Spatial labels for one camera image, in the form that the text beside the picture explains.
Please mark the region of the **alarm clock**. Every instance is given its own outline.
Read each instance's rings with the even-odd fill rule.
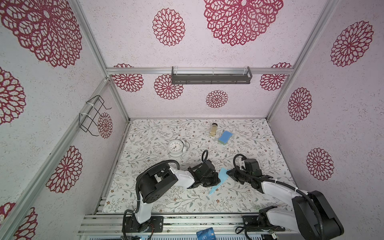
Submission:
[[[168,144],[168,154],[172,157],[180,157],[187,152],[187,146],[183,140],[172,140]]]

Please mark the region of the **metal mounting plate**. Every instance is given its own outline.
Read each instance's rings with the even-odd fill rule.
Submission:
[[[163,221],[164,217],[162,216],[151,216],[149,222],[154,225],[154,232],[163,231]],[[135,216],[127,217],[125,221],[125,232],[152,232],[151,227],[147,227],[144,231],[138,230],[139,228],[140,224],[138,224]]]
[[[243,216],[242,218],[243,218],[244,227],[257,227],[258,226],[257,217],[258,217],[258,215]],[[283,232],[283,231],[285,231],[285,228],[277,227],[276,229],[274,229],[274,231],[275,232]]]

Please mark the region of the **floral tablecloth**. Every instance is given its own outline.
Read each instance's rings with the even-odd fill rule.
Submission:
[[[211,124],[218,124],[215,137],[209,136]],[[217,142],[221,133],[233,133],[229,142]],[[183,139],[189,149],[181,157],[170,157],[167,146],[171,140]],[[136,177],[151,165],[174,159],[186,170],[201,162],[201,154],[209,151],[208,159],[216,171],[232,169],[237,153],[258,160],[263,174],[295,185],[268,123],[264,119],[137,119],[131,122],[122,156],[114,174],[103,212],[122,213],[136,208]],[[228,178],[212,195],[211,188],[202,186],[185,189],[173,186],[158,201],[152,212],[258,212],[270,205],[291,210],[285,203],[261,194],[250,184],[244,185]]]

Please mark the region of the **cable tie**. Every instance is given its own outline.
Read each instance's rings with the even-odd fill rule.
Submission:
[[[86,114],[86,113],[80,113],[80,114],[85,114],[85,115],[87,115],[89,118],[91,118],[91,116],[90,116],[90,115],[88,115],[88,114]]]

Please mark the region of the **blue paper towel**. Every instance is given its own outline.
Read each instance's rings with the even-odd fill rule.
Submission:
[[[218,185],[216,185],[216,186],[213,186],[212,189],[211,189],[211,191],[209,192],[208,195],[213,194],[213,193],[215,192],[215,190],[218,189],[218,187],[219,187],[223,182],[225,182],[225,181],[227,180],[227,178],[229,177],[228,174],[227,174],[227,171],[228,171],[228,170],[225,169],[225,168],[223,168],[223,167],[220,169],[220,172],[218,173],[218,177],[220,178],[220,183],[219,183]]]

